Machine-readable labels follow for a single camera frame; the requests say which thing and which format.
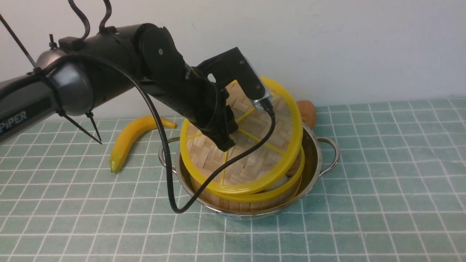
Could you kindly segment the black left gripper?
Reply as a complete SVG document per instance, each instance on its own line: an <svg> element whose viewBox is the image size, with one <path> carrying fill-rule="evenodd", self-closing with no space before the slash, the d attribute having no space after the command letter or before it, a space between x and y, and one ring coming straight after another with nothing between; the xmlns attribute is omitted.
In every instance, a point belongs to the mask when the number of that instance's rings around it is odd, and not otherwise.
<svg viewBox="0 0 466 262"><path fill-rule="evenodd" d="M152 84L146 92L176 111L208 137L221 151L235 145L230 135L238 130L226 99L229 93L192 68L147 73Z"/></svg>

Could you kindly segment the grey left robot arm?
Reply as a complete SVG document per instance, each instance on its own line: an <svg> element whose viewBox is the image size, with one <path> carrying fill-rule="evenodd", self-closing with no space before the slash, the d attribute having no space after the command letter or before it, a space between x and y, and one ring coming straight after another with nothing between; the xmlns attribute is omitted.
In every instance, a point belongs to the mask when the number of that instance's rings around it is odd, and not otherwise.
<svg viewBox="0 0 466 262"><path fill-rule="evenodd" d="M204 64L191 67L168 29L145 23L104 28L80 39L65 37L42 53L39 69L1 83L1 142L57 113L81 116L140 86L185 117L218 149L234 146L238 129L228 92L208 79Z"/></svg>

